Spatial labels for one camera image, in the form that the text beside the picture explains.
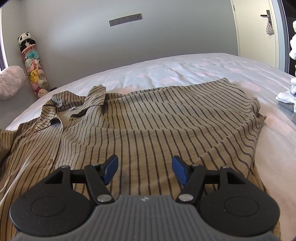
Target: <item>electrical outlet panel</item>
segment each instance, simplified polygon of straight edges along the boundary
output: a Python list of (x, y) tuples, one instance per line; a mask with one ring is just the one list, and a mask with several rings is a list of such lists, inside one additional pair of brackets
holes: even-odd
[(114, 25), (118, 25), (121, 23), (127, 23), (127, 22), (131, 22), (131, 21), (139, 20), (139, 19), (142, 19), (141, 13), (110, 20), (109, 24), (110, 24), (110, 26), (114, 26)]

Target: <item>panda stuffed toy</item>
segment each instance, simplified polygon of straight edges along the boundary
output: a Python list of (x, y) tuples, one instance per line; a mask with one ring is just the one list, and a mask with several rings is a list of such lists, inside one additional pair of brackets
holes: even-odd
[(20, 44), (20, 51), (24, 51), (24, 49), (32, 44), (36, 44), (35, 40), (31, 39), (31, 34), (26, 32), (18, 37), (18, 41)]

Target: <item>bed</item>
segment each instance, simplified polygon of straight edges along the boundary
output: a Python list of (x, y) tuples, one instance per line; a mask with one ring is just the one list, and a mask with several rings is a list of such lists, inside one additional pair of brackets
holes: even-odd
[(141, 89), (169, 85), (192, 85), (227, 78), (247, 96), (256, 97), (262, 115), (262, 125), (255, 153), (262, 181), (281, 210), (282, 240), (296, 236), (296, 125), (292, 112), (278, 105), (275, 97), (290, 88), (291, 75), (268, 65), (225, 54), (193, 54), (137, 63), (94, 74), (60, 87), (32, 104), (9, 126), (16, 130), (20, 123), (40, 116), (42, 105), (53, 94), (65, 90), (86, 96), (98, 84), (107, 92), (127, 94)]

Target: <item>round black disc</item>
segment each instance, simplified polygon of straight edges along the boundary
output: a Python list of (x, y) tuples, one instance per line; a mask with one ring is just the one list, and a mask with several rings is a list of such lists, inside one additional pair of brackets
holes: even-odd
[(44, 186), (42, 192), (26, 192), (10, 208), (19, 232), (37, 237), (68, 233), (81, 226), (92, 211), (90, 201), (72, 189)]
[(203, 220), (225, 234), (253, 237), (271, 231), (279, 219), (279, 207), (266, 193), (231, 184), (204, 197), (199, 206)]

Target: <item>door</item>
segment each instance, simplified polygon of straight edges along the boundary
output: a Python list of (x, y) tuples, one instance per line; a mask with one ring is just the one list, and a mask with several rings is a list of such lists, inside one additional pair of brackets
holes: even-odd
[(276, 36), (266, 33), (269, 0), (232, 0), (236, 20), (239, 55), (276, 67)]

